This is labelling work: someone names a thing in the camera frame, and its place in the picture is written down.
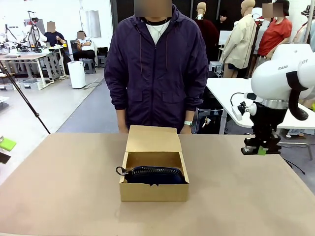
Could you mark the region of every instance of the white wall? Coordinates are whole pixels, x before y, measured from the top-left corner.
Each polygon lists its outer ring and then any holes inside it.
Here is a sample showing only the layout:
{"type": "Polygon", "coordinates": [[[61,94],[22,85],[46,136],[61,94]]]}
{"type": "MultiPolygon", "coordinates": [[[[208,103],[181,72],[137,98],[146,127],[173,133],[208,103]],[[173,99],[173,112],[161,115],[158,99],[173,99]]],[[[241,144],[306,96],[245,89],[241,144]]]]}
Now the white wall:
{"type": "Polygon", "coordinates": [[[94,38],[97,47],[109,47],[113,34],[110,0],[0,0],[0,16],[11,26],[22,26],[28,19],[28,10],[35,11],[36,17],[43,19],[45,30],[47,22],[56,22],[56,30],[66,40],[75,40],[82,30],[80,22],[80,2],[83,10],[98,10],[102,38],[94,38]]]}
{"type": "Polygon", "coordinates": [[[306,7],[311,4],[311,0],[289,0],[289,2],[290,2],[289,19],[293,23],[291,40],[293,40],[297,31],[308,20],[306,16],[301,15],[301,12],[304,11],[306,7]]]}

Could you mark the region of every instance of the necklace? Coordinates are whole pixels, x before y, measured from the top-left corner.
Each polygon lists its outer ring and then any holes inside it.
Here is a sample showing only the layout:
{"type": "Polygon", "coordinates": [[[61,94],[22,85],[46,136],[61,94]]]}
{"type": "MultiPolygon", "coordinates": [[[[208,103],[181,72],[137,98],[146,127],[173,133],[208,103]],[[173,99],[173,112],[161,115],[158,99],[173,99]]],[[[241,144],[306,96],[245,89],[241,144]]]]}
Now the necklace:
{"type": "Polygon", "coordinates": [[[167,17],[166,17],[165,22],[164,22],[164,24],[163,24],[163,26],[162,26],[162,28],[161,28],[160,31],[157,30],[156,28],[154,28],[154,29],[158,32],[158,37],[159,37],[159,38],[161,37],[161,31],[163,30],[163,28],[164,28],[164,26],[165,26],[165,24],[166,24],[166,21],[167,21],[167,17]]]}

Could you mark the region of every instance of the zipper pull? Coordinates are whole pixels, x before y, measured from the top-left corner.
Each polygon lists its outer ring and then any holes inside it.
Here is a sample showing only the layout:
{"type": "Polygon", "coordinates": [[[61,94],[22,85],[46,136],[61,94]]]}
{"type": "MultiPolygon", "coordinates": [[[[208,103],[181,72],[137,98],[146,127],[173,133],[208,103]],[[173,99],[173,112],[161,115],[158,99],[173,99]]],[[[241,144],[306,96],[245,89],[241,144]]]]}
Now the zipper pull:
{"type": "Polygon", "coordinates": [[[118,167],[116,167],[116,173],[119,174],[120,176],[125,176],[127,174],[132,173],[132,171],[128,171],[128,170],[124,169],[123,167],[118,166],[118,167]]]}

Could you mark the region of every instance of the stool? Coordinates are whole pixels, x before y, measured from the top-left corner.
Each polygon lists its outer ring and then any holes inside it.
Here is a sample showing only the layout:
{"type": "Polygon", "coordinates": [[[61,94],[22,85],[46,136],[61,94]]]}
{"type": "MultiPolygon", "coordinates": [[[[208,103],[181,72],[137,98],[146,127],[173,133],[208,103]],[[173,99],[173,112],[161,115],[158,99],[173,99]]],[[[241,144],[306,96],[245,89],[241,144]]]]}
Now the stool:
{"type": "Polygon", "coordinates": [[[105,68],[106,56],[97,56],[97,67],[105,68]]]}
{"type": "Polygon", "coordinates": [[[84,72],[86,74],[94,74],[96,73],[94,61],[92,59],[82,59],[84,72]]]}

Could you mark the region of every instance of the open box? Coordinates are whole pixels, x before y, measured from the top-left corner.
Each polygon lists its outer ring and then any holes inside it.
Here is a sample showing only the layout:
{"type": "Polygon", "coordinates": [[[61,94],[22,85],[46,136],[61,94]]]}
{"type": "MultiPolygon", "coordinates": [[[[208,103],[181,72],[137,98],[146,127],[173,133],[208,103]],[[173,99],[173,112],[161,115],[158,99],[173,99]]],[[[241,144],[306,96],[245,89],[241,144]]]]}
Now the open box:
{"type": "Polygon", "coordinates": [[[121,201],[184,202],[188,199],[189,179],[182,147],[175,128],[132,125],[122,167],[172,167],[181,170],[186,184],[148,185],[127,183],[120,178],[121,201]]]}

